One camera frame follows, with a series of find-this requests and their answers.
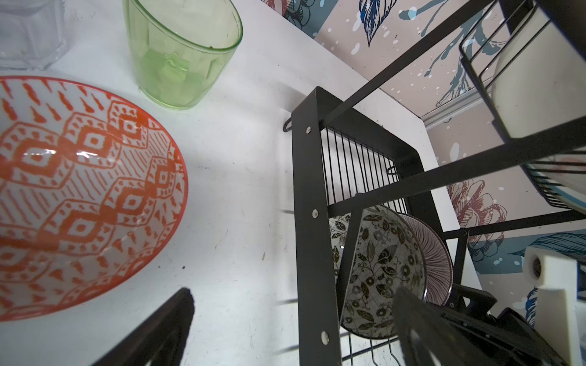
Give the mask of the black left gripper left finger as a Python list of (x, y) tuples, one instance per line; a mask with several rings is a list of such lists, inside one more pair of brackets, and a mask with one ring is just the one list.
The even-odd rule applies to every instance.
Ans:
[(195, 314), (188, 288), (181, 288), (96, 365), (180, 365)]

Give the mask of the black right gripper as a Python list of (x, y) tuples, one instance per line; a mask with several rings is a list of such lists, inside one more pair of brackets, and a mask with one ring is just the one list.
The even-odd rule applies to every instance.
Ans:
[(487, 291), (453, 285), (446, 320), (489, 360), (499, 365), (567, 365), (568, 363), (517, 312), (489, 313), (497, 300)]

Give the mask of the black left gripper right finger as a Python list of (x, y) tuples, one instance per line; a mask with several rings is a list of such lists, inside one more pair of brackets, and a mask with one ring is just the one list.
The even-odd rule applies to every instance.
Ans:
[(395, 291), (395, 330), (406, 365), (496, 365), (407, 288)]

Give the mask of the pink floral bowl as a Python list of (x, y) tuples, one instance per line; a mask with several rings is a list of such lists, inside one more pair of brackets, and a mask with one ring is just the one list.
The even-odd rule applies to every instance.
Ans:
[(363, 211), (341, 326), (356, 336), (387, 339), (395, 332), (392, 305), (398, 288), (427, 294), (424, 253), (407, 222), (386, 206)]

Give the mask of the orange and blue patterned bowl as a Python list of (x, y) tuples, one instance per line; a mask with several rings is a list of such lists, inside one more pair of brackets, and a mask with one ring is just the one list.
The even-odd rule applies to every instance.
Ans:
[(143, 108), (91, 85), (1, 78), (1, 319), (110, 291), (171, 240), (186, 163)]

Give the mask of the green glass tumbler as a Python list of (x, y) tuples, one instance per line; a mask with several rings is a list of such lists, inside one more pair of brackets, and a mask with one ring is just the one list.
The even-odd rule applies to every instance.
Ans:
[(230, 0), (122, 5), (137, 85), (167, 108), (197, 105), (243, 39), (241, 17)]

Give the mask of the clear plastic cup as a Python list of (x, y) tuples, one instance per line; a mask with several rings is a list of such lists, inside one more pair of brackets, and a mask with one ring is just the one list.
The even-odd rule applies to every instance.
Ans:
[(3, 70), (45, 70), (67, 50), (63, 1), (1, 2)]

